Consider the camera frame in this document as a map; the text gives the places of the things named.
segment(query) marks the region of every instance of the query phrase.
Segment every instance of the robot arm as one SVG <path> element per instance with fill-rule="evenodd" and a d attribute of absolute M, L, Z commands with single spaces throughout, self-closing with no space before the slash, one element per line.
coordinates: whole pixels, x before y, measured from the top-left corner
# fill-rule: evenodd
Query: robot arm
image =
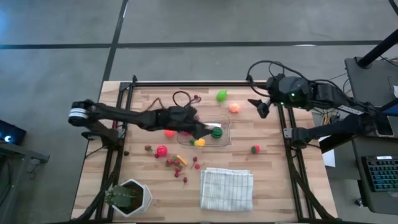
<path fill-rule="evenodd" d="M 68 122 L 73 126 L 85 126 L 92 131 L 99 131 L 101 125 L 98 121 L 110 119 L 135 124 L 146 131 L 185 131 L 198 139 L 210 134 L 211 130 L 194 118 L 196 113 L 197 110 L 192 106 L 171 106 L 167 109 L 137 112 L 85 100 L 73 102 Z"/>

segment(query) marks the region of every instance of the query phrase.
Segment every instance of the transparent bowl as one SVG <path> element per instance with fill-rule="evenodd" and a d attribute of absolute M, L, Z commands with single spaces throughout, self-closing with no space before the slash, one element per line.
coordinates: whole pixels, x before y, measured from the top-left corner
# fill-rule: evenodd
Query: transparent bowl
<path fill-rule="evenodd" d="M 231 136 L 229 133 L 230 118 L 227 114 L 207 115 L 199 114 L 199 120 L 208 125 L 208 128 L 219 127 L 223 130 L 223 135 L 220 138 L 213 138 L 211 134 L 202 137 L 206 144 L 205 146 L 193 147 L 222 147 L 231 144 Z M 195 140 L 191 135 L 177 134 L 177 142 L 181 145 L 192 146 L 190 141 Z"/>

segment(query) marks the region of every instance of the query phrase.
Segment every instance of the pink ball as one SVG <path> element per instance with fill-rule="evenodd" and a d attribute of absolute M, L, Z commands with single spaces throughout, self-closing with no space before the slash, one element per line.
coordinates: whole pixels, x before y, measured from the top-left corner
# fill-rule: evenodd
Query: pink ball
<path fill-rule="evenodd" d="M 156 149 L 156 154 L 159 156 L 166 156 L 167 155 L 167 147 L 166 146 L 159 146 Z"/>
<path fill-rule="evenodd" d="M 168 137 L 168 138 L 174 137 L 174 134 L 175 134 L 175 131 L 164 130 L 164 135 L 166 135 L 166 137 Z"/>

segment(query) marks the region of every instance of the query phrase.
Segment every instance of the checkered cloth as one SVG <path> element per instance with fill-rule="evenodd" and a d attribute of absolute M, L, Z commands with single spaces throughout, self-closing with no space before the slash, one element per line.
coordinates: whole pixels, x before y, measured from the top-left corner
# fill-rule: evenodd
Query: checkered cloth
<path fill-rule="evenodd" d="M 200 173 L 200 208 L 224 212 L 253 209 L 253 175 L 249 170 L 207 168 Z"/>

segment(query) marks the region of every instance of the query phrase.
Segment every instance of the green fruit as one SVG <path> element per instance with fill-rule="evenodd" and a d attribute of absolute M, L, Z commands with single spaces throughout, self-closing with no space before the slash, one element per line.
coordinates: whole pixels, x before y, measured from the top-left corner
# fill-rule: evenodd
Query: green fruit
<path fill-rule="evenodd" d="M 213 132 L 211 132 L 211 136 L 213 138 L 221 138 L 223 135 L 223 130 L 219 127 L 213 128 Z"/>
<path fill-rule="evenodd" d="M 217 93 L 216 96 L 217 101 L 222 102 L 226 100 L 226 90 L 221 90 Z"/>

